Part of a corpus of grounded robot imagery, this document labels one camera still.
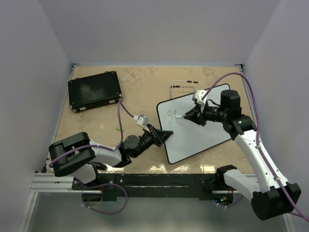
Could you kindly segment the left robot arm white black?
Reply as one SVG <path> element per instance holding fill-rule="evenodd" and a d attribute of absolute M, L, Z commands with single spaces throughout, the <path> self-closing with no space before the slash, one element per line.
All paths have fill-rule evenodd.
<path fill-rule="evenodd" d="M 122 168 L 132 163 L 144 151 L 155 145 L 161 147 L 173 135 L 170 130 L 160 130 L 148 124 L 141 136 L 130 135 L 119 147 L 109 147 L 91 140 L 86 132 L 67 137 L 48 147 L 56 177 L 72 176 L 88 189 L 96 189 L 100 184 L 98 170 L 106 165 Z"/>

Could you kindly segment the white whiteboard with dark frame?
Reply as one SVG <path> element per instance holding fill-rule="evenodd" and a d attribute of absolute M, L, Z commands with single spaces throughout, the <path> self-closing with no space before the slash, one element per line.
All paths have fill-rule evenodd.
<path fill-rule="evenodd" d="M 205 126 L 177 118 L 194 107 L 193 94 L 183 95 L 157 104 L 162 130 L 173 134 L 165 142 L 167 159 L 175 164 L 231 139 L 221 123 L 208 121 Z"/>

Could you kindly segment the black flat case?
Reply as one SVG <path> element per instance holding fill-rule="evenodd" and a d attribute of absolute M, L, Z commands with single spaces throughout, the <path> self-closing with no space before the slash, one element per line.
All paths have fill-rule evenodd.
<path fill-rule="evenodd" d="M 72 79 L 68 81 L 68 95 L 70 109 L 75 113 L 123 100 L 116 71 Z"/>

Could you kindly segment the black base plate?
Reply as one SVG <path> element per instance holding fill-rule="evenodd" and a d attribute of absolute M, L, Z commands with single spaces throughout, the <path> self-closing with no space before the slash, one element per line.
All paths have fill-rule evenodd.
<path fill-rule="evenodd" d="M 214 201 L 229 204 L 236 200 L 237 192 L 230 187 L 220 187 L 214 174 L 99 174 L 99 180 L 89 184 L 112 186 L 85 188 L 76 179 L 72 189 L 83 191 L 85 201 L 116 201 L 125 197 L 123 191 L 114 186 L 120 185 L 130 198 L 198 198 L 201 201 Z"/>

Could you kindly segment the black white eraser tool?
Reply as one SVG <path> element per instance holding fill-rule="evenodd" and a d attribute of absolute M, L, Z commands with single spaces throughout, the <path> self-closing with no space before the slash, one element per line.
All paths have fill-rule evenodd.
<path fill-rule="evenodd" d="M 49 171 L 53 171 L 52 168 L 50 168 L 48 166 L 49 163 L 46 164 L 46 170 L 49 170 Z M 102 163 L 98 163 L 98 162 L 89 162 L 89 164 L 91 164 L 93 167 L 97 168 L 98 170 L 101 170 L 101 171 L 106 171 L 108 168 L 105 164 L 102 164 Z"/>

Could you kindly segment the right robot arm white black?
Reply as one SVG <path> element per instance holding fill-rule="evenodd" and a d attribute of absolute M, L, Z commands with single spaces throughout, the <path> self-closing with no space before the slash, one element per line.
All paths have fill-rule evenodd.
<path fill-rule="evenodd" d="M 221 123 L 246 156 L 257 179 L 253 181 L 234 165 L 227 165 L 216 170 L 214 183 L 217 188 L 225 190 L 230 187 L 238 191 L 251 202 L 260 220 L 293 212 L 301 189 L 297 183 L 291 184 L 271 161 L 255 123 L 242 113 L 238 92 L 222 91 L 220 104 L 213 105 L 208 104 L 205 95 L 205 90 L 195 91 L 192 97 L 195 106 L 183 118 L 201 126 L 208 121 Z"/>

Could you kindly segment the aluminium front rail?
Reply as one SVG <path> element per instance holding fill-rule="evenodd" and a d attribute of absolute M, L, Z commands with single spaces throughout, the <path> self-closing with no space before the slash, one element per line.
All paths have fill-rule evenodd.
<path fill-rule="evenodd" d="M 36 173 L 34 175 L 30 192 L 44 192 L 44 193 L 100 193 L 98 190 L 73 190 L 73 177 L 55 177 L 53 173 Z"/>

